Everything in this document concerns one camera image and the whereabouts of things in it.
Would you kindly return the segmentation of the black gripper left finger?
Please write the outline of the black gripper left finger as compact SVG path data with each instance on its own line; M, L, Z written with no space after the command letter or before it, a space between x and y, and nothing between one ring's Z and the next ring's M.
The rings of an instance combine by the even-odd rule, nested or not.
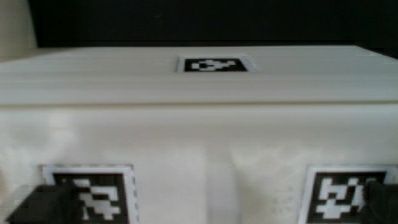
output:
M83 210L77 187L38 185L4 218L6 224L81 224Z

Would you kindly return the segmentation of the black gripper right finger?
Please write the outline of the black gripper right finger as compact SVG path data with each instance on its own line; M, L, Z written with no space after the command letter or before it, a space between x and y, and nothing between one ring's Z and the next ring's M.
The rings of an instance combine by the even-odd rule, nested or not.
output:
M358 224L398 224L398 184L369 181L362 190Z

